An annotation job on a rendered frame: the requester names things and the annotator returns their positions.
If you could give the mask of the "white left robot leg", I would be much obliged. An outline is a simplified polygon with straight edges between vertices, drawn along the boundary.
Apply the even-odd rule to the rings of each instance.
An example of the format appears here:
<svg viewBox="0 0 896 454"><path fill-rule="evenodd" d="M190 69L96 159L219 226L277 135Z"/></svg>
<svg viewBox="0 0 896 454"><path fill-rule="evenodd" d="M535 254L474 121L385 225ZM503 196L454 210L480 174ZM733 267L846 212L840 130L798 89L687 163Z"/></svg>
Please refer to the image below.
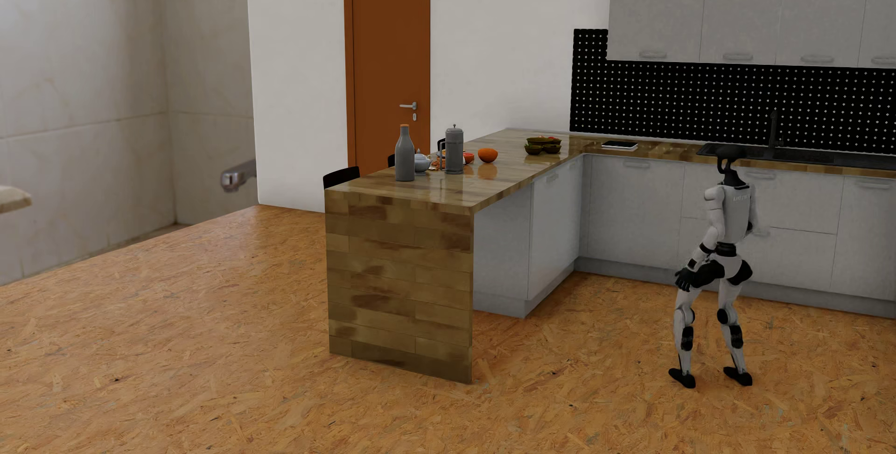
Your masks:
<svg viewBox="0 0 896 454"><path fill-rule="evenodd" d="M722 276L722 266L714 260L705 261L696 271L700 275L701 287L709 285ZM696 381L690 372L693 349L692 324L695 320L692 304L700 291L701 288L691 289L689 292L678 289L674 311L674 336L679 367L669 369L668 373L687 389L693 389L696 386Z"/></svg>

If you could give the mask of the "white robot leg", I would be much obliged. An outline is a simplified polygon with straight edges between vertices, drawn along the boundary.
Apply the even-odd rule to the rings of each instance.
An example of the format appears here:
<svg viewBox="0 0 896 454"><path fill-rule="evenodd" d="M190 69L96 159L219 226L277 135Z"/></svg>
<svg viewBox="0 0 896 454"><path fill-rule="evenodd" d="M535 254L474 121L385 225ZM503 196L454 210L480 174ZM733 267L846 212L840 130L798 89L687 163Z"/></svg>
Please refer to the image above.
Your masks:
<svg viewBox="0 0 896 454"><path fill-rule="evenodd" d="M696 271L700 275L701 287L709 285L722 276L722 266L714 260L705 261ZM668 373L687 389L693 389L696 386L696 381L690 372L693 349L692 324L695 320L692 304L700 291L701 288L691 289L689 292L678 289L674 311L674 336L679 367L669 369Z"/></svg>
<svg viewBox="0 0 896 454"><path fill-rule="evenodd" d="M731 257L714 255L713 260L722 266L717 318L734 364L733 367L724 367L723 371L727 377L736 380L742 386L749 387L753 385L753 379L745 367L743 331L738 323L733 303L741 292L742 283L753 276L753 269L738 255Z"/></svg>

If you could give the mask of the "white right robot leg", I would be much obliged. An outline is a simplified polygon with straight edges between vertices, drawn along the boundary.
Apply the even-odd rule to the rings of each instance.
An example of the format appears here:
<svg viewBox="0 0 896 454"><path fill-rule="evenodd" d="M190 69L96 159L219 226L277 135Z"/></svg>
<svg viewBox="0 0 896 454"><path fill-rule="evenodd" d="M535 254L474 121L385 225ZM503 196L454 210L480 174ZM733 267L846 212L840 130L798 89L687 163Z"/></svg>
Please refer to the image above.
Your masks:
<svg viewBox="0 0 896 454"><path fill-rule="evenodd" d="M749 387L753 385L753 379L745 367L743 331L738 323L733 303L741 292L742 283L753 276L753 269L738 255L731 257L714 255L713 260L722 266L717 318L734 364L733 367L724 367L723 371L727 377L736 380L742 386Z"/></svg>

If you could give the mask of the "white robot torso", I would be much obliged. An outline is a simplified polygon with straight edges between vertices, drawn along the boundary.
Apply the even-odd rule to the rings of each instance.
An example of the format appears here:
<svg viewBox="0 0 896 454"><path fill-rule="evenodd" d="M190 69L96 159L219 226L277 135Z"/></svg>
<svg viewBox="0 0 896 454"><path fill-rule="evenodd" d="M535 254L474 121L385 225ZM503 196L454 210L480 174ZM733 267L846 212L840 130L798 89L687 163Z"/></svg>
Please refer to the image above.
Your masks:
<svg viewBox="0 0 896 454"><path fill-rule="evenodd" d="M748 184L739 188L724 185L722 187L725 191L723 203L725 233L718 241L714 251L716 254L719 254L718 249L725 251L735 249L735 246L758 226L756 188Z"/></svg>

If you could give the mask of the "grey lower cabinets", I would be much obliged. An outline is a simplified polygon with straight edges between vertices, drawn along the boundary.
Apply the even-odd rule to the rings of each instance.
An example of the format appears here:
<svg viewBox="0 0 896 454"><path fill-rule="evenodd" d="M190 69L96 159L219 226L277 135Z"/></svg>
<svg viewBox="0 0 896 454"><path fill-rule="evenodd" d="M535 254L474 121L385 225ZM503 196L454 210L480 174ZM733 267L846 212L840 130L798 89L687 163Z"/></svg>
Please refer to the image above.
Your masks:
<svg viewBox="0 0 896 454"><path fill-rule="evenodd" d="M741 294L896 318L896 180L739 168L760 230ZM571 272L673 284L714 165L584 154L475 216L473 308L529 314Z"/></svg>

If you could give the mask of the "black robot head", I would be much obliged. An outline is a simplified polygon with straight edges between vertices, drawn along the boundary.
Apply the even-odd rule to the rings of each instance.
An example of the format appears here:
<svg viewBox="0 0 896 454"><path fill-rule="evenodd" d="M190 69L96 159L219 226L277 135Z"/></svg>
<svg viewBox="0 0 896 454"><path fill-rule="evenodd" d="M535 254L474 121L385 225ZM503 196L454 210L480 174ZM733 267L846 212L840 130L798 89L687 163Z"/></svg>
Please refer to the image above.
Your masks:
<svg viewBox="0 0 896 454"><path fill-rule="evenodd" d="M724 186L739 188L746 186L732 165L737 160L745 158L745 148L742 146L724 144L716 149L717 168L720 174L724 175L721 183Z"/></svg>

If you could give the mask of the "black kitchen sink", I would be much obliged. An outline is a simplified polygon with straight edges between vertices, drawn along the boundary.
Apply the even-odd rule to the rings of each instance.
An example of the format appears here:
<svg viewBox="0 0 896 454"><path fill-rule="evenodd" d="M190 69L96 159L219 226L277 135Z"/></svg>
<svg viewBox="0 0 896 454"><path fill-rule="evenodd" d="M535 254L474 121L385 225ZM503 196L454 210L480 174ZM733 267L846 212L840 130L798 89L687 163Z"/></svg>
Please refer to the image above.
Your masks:
<svg viewBox="0 0 896 454"><path fill-rule="evenodd" d="M896 172L896 156L782 147L741 147L743 159L778 161Z"/></svg>

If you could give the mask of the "black dotted backsplash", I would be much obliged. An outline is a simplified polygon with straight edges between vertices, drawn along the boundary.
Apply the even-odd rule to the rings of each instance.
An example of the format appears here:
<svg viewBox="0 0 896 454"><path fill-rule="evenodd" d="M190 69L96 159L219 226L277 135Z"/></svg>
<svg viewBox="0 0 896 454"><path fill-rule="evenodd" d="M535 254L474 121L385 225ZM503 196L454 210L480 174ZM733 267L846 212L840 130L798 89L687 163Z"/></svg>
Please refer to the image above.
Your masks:
<svg viewBox="0 0 896 454"><path fill-rule="evenodd" d="M575 29L570 129L896 155L896 70L607 60Z"/></svg>

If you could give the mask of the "grey coffee press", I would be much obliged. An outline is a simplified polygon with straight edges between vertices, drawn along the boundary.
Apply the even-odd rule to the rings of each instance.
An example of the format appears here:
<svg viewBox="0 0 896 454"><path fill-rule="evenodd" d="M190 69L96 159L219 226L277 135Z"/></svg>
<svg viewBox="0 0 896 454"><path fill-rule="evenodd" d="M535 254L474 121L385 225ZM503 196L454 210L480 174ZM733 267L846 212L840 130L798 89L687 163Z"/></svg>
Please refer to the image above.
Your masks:
<svg viewBox="0 0 896 454"><path fill-rule="evenodd" d="M445 130L443 147L444 170L446 174L463 174L464 132L454 124Z"/></svg>

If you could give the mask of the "grey upper cabinets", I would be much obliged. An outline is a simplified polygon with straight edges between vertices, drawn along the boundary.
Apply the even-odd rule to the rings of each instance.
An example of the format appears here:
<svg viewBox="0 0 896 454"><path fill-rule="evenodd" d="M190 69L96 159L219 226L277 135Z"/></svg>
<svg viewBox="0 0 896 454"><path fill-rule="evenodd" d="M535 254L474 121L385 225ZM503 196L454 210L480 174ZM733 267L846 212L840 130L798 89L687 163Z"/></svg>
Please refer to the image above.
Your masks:
<svg viewBox="0 0 896 454"><path fill-rule="evenodd" d="M896 0L610 0L608 59L896 70Z"/></svg>

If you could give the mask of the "wooden kitchen counter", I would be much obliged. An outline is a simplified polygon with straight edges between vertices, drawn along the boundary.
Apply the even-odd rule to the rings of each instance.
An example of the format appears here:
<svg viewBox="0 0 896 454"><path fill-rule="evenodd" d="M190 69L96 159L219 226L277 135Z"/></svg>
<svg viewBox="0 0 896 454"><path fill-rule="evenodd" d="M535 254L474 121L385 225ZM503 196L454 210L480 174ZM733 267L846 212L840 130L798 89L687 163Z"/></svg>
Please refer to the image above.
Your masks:
<svg viewBox="0 0 896 454"><path fill-rule="evenodd" d="M562 139L560 153L527 154L527 139L538 136ZM499 155L463 174L427 171L397 182L389 168L326 189L330 351L469 383L477 213L584 154L715 166L709 144L639 139L635 151L601 150L606 140L506 128L466 143ZM741 167L896 180L892 171L807 163L745 159Z"/></svg>

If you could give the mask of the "black chair back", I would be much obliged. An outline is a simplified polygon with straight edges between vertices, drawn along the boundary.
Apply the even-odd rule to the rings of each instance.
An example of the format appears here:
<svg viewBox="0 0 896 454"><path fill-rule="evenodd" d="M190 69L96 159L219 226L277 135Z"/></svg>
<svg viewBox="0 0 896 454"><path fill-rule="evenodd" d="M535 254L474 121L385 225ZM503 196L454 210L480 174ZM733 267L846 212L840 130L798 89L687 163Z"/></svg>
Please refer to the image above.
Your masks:
<svg viewBox="0 0 896 454"><path fill-rule="evenodd" d="M329 189L340 184L350 182L360 177L360 169L358 166L345 167L343 169L325 174L322 177L322 186Z"/></svg>

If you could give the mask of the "brown wooden door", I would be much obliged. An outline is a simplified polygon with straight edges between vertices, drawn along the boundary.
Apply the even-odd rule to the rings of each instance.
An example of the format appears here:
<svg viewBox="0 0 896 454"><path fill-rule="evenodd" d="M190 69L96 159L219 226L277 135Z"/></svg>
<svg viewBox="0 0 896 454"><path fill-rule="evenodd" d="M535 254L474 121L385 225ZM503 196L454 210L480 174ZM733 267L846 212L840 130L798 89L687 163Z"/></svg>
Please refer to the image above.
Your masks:
<svg viewBox="0 0 896 454"><path fill-rule="evenodd" d="M387 168L399 125L415 149L431 149L430 0L344 0L349 166ZM419 103L413 111L399 107Z"/></svg>

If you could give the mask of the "beige table edge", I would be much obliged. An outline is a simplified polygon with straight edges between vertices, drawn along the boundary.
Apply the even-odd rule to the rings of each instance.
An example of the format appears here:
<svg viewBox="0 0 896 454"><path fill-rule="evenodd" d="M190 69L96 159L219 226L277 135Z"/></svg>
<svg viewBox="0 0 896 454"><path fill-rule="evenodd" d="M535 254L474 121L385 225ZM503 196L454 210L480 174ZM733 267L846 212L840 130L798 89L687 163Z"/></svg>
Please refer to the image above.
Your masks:
<svg viewBox="0 0 896 454"><path fill-rule="evenodd" d="M0 215L31 206L31 196L23 189L0 185Z"/></svg>

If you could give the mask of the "metal wall fixture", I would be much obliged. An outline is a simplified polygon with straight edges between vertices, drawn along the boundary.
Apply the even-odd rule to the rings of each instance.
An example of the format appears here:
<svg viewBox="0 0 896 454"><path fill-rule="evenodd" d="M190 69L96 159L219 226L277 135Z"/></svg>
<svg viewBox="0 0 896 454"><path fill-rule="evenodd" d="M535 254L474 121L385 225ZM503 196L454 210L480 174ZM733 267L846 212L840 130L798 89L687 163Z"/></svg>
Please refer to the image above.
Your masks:
<svg viewBox="0 0 896 454"><path fill-rule="evenodd" d="M219 184L226 193L237 192L242 185L257 176L256 160L251 159L225 169L219 178Z"/></svg>

